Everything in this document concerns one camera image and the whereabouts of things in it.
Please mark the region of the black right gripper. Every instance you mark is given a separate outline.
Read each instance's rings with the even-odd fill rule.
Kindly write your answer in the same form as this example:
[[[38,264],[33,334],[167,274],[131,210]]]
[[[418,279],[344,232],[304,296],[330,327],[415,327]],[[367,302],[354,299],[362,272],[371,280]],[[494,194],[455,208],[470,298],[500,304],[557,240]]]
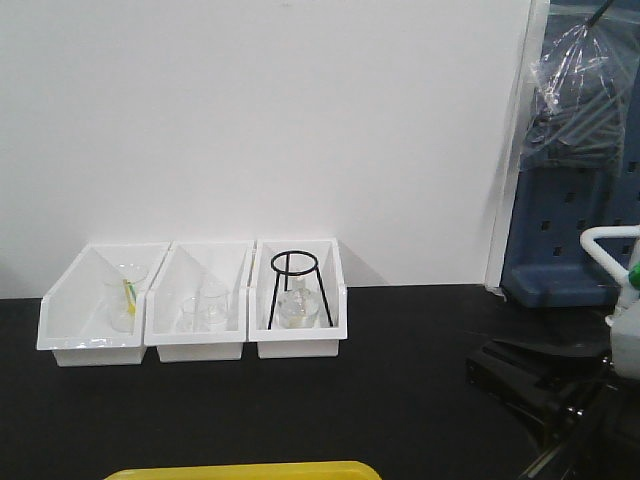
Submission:
[[[539,447],[521,479],[639,477],[639,383],[592,380],[610,370],[603,342],[494,339],[466,359],[468,382],[523,420]]]

